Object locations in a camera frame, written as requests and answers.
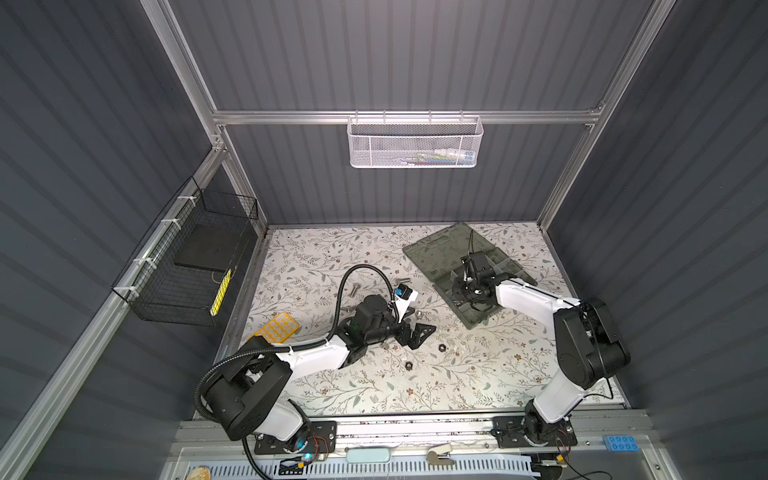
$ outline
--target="wire basket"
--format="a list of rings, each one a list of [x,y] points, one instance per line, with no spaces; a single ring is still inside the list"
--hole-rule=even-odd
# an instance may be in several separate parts
[[[156,247],[126,265],[124,271],[131,262],[141,263],[133,283],[117,286],[116,281],[113,291],[144,320],[200,326],[216,326],[217,318],[228,321],[257,245],[257,212],[255,198],[198,190],[176,218],[162,220],[169,225]],[[237,238],[228,273],[177,264],[177,255],[198,226]]]
[[[355,168],[472,168],[480,117],[350,117],[349,163]]]

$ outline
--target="black mounting plate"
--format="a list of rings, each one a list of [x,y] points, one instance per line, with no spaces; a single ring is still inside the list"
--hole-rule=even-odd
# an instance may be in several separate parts
[[[555,448],[560,446],[562,448],[563,445],[556,443],[554,438],[545,444],[533,444],[529,442],[522,428],[523,418],[523,415],[493,417],[493,430],[491,430],[491,435],[496,438],[496,442],[498,442],[498,447],[500,449],[520,449],[531,446]],[[576,439],[576,434],[574,433],[571,422],[562,421],[562,428],[567,435],[560,435],[560,440],[564,441],[565,446],[575,446],[578,443],[578,440]]]
[[[262,438],[260,434],[256,435],[256,444],[253,446],[253,453],[255,455],[278,455],[291,452],[291,445],[288,442],[281,442],[271,435],[264,435]],[[312,422],[310,424],[310,438],[307,440],[306,445],[300,453],[314,453],[315,442],[311,438],[314,435],[318,438],[317,452],[318,453],[332,453],[336,450],[336,422]]]

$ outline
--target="yellow object in basket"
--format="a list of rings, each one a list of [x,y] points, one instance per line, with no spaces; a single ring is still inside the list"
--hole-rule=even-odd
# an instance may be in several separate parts
[[[261,335],[269,343],[283,343],[299,329],[299,324],[285,312],[271,319],[252,336]]]

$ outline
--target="work surface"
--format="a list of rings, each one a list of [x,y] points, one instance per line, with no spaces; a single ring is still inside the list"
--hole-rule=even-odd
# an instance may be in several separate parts
[[[284,398],[308,415],[498,409],[523,406],[557,370],[554,332],[514,310],[502,310],[467,330],[426,277],[402,252],[445,226],[349,227],[275,230],[259,278],[242,343],[280,312],[300,325],[290,341],[326,335],[333,321],[339,281],[357,263],[377,266],[393,284],[419,292],[419,322],[437,326],[416,351],[394,339],[371,346],[357,363],[291,382]],[[535,223],[472,224],[478,233],[517,260],[541,288],[568,295],[563,276]],[[353,285],[360,285],[354,297]],[[360,270],[346,283],[342,306],[366,295],[388,298],[374,272]],[[351,316],[342,311],[341,318]],[[440,352],[439,345],[446,351]],[[406,371],[406,361],[413,370]],[[592,396],[585,403],[623,402]]]

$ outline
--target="white mesh basket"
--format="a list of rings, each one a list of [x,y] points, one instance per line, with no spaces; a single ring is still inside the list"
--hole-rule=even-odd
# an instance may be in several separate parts
[[[471,168],[477,165],[480,117],[350,117],[349,163],[355,168]]]

